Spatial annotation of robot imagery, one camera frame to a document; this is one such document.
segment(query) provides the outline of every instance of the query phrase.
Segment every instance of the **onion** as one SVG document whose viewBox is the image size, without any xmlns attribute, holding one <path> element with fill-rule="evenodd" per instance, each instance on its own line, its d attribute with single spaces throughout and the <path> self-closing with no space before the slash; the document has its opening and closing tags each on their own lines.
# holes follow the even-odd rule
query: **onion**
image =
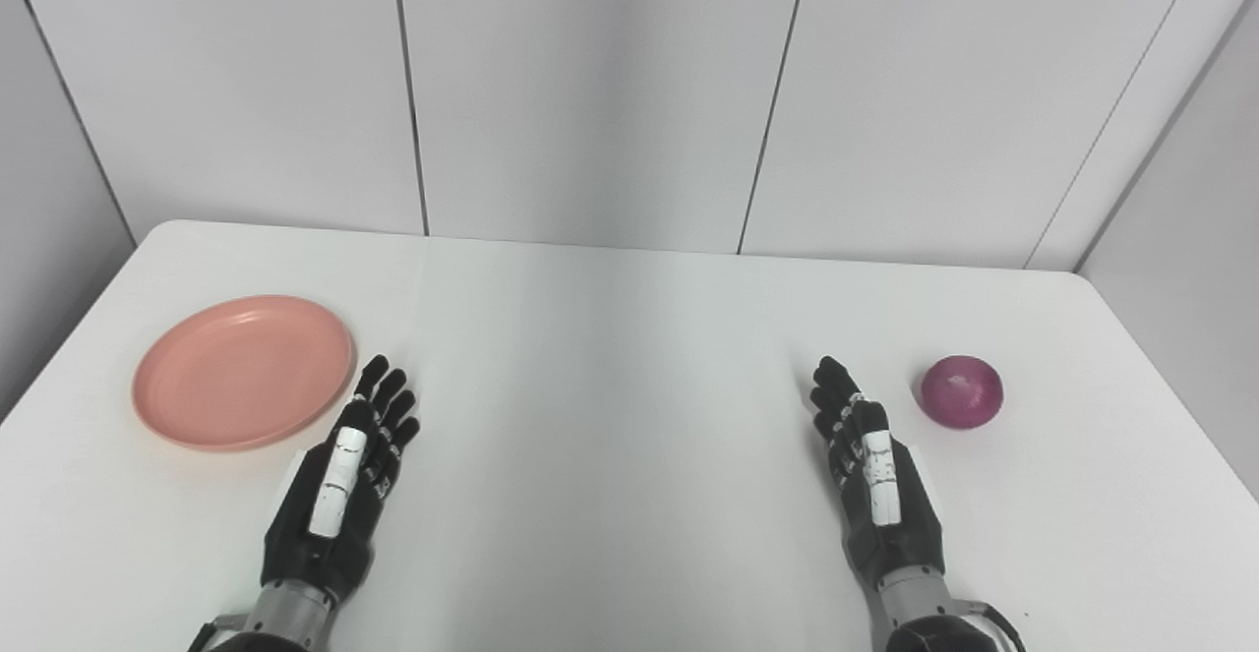
<svg viewBox="0 0 1259 652">
<path fill-rule="evenodd" d="M 976 428 L 1001 409 L 1005 390 L 992 365 L 966 355 L 953 355 L 932 365 L 923 375 L 923 410 L 949 428 Z"/>
</svg>

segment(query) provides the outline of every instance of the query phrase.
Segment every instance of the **pink plate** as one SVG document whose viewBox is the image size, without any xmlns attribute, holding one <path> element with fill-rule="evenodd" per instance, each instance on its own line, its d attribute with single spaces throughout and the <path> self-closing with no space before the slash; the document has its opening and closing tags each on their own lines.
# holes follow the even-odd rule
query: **pink plate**
<svg viewBox="0 0 1259 652">
<path fill-rule="evenodd" d="M 239 451 L 315 420 L 354 366 L 349 331 L 291 295 L 218 303 L 149 347 L 131 384 L 140 420 L 175 443 Z"/>
</svg>

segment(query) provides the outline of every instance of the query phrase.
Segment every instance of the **white wall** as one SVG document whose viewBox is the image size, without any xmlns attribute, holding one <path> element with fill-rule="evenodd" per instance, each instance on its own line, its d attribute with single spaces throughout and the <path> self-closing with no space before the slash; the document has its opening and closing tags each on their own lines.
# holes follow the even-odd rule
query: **white wall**
<svg viewBox="0 0 1259 652">
<path fill-rule="evenodd" d="M 1255 6 L 1185 102 L 1083 274 L 1259 495 Z"/>
<path fill-rule="evenodd" d="M 23 0 L 0 0 L 0 419 L 131 253 Z"/>
<path fill-rule="evenodd" d="M 1196 62 L 1141 88 L 1144 136 L 1107 128 L 1139 157 L 1240 3 L 1147 55 L 1173 1 L 801 0 L 744 252 L 1025 266 L 1134 69 Z"/>
<path fill-rule="evenodd" d="M 423 232 L 395 0 L 31 0 L 137 238 Z"/>
<path fill-rule="evenodd" d="M 404 0 L 433 234 L 734 253 L 794 0 Z"/>
<path fill-rule="evenodd" d="M 1241 0 L 33 1 L 140 237 L 1071 269 Z"/>
</svg>

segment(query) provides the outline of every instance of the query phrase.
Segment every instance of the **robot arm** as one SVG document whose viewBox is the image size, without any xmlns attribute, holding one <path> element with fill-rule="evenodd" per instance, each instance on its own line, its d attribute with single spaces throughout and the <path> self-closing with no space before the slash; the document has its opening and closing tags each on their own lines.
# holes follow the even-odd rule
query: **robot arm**
<svg viewBox="0 0 1259 652">
<path fill-rule="evenodd" d="M 891 437 L 888 414 L 847 370 L 822 357 L 810 399 L 826 438 L 827 463 L 849 524 L 845 546 L 856 573 L 883 602 L 888 652 L 998 652 L 966 617 L 985 617 L 1019 652 L 1019 633 L 986 603 L 954 599 L 944 583 L 940 522 L 914 458 Z"/>
<path fill-rule="evenodd" d="M 407 415 L 415 395 L 405 383 L 383 355 L 364 366 L 331 433 L 306 451 L 267 530 L 253 610 L 206 623 L 189 652 L 227 629 L 240 632 L 213 652 L 307 652 L 324 638 L 330 613 L 368 575 L 371 535 L 403 448 L 419 433 L 418 419 Z"/>
</svg>

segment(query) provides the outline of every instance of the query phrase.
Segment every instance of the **white table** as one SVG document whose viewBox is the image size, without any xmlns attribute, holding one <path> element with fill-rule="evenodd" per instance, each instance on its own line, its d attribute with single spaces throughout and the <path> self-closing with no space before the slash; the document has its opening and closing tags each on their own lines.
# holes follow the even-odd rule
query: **white table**
<svg viewBox="0 0 1259 652">
<path fill-rule="evenodd" d="M 1254 644 L 1259 506 L 1075 276 L 166 223 L 0 424 L 6 648 L 183 651 L 252 604 L 332 415 L 200 453 L 128 389 L 157 335 L 254 293 L 324 303 L 418 386 L 334 651 L 869 649 L 806 404 L 823 352 L 922 451 L 954 593 L 1029 649 Z M 914 404 L 948 352 L 1005 378 L 978 430 Z"/>
</svg>

